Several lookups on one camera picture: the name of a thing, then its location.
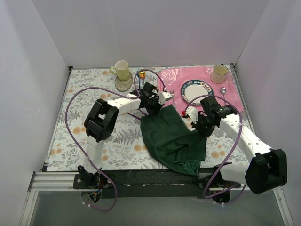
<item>green mug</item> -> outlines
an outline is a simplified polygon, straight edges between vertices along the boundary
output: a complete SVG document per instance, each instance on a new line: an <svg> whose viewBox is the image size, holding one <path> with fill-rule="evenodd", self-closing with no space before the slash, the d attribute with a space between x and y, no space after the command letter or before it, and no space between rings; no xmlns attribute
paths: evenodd
<svg viewBox="0 0 301 226"><path fill-rule="evenodd" d="M110 71L117 75L120 80L126 81L129 77L128 62L125 60L119 60L115 64L115 67L110 68Z"/></svg>

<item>white wall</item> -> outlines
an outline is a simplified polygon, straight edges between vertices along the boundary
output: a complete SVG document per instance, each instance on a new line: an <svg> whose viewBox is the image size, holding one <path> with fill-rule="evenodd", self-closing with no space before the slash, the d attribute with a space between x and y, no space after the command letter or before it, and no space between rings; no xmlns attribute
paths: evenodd
<svg viewBox="0 0 301 226"><path fill-rule="evenodd" d="M32 0L68 66L237 62L269 0Z"/></svg>
<svg viewBox="0 0 301 226"><path fill-rule="evenodd" d="M301 225L301 1L270 1L237 63L256 133L287 154L285 198Z"/></svg>
<svg viewBox="0 0 301 226"><path fill-rule="evenodd" d="M45 160L68 68L31 0L0 0L0 225L16 226Z"/></svg>

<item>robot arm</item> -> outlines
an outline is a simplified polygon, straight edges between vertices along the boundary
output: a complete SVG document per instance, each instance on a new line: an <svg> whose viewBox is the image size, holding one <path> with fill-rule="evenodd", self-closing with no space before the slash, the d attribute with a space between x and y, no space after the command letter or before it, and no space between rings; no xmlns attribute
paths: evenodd
<svg viewBox="0 0 301 226"><path fill-rule="evenodd" d="M241 125L237 112L229 105L221 107L215 97L207 97L201 100L201 104L207 116L201 115L195 107L189 107L186 111L192 119L192 126L207 137L217 126L235 140ZM243 126L238 146L250 164L225 164L220 170L224 181L246 184L255 194L287 183L286 154L281 149L272 149L246 126Z"/></svg>
<svg viewBox="0 0 301 226"><path fill-rule="evenodd" d="M170 93L161 91L157 94L155 90L156 87L147 82L139 89L139 98L139 94L134 90L127 95L128 98L109 101L98 99L94 103L84 125L87 133L87 154L98 168L101 166L104 142L112 134L119 115L140 108L146 108L149 114L157 114L163 104L171 99ZM83 166L88 172L96 173L96 169L88 160Z"/></svg>

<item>gray floor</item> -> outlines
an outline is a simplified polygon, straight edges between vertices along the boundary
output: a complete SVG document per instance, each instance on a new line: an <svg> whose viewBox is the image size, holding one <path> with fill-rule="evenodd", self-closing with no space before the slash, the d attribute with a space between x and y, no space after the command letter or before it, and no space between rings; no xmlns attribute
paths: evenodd
<svg viewBox="0 0 301 226"><path fill-rule="evenodd" d="M112 200L100 200L106 207ZM32 226L202 226L284 225L273 191L241 198L221 207L193 197L119 198L115 208L101 213L82 204L79 192L39 192Z"/></svg>

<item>pink placemat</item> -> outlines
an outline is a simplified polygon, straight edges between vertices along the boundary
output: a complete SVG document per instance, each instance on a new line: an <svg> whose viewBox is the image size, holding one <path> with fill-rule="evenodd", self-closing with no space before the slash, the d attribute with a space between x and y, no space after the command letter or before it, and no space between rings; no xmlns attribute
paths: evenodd
<svg viewBox="0 0 301 226"><path fill-rule="evenodd" d="M181 87L182 85L189 80L202 80L207 82L213 89L214 95L223 97L220 94L220 88L224 86L226 88L225 99L230 101L241 113L244 111L236 87L231 76L231 73L228 72L227 77L224 82L221 84L216 84L211 81L210 74L212 73L212 67L181 67L181 68L168 68L162 69L160 71L160 77L165 83L167 90L174 91L174 103L177 112L182 115L183 110L185 109L187 102L183 100L181 96ZM162 83L158 80L159 89L163 88ZM217 99L217 102L224 106L224 101ZM165 106L172 105L173 101L167 101ZM195 106L199 111L202 110L201 106Z"/></svg>

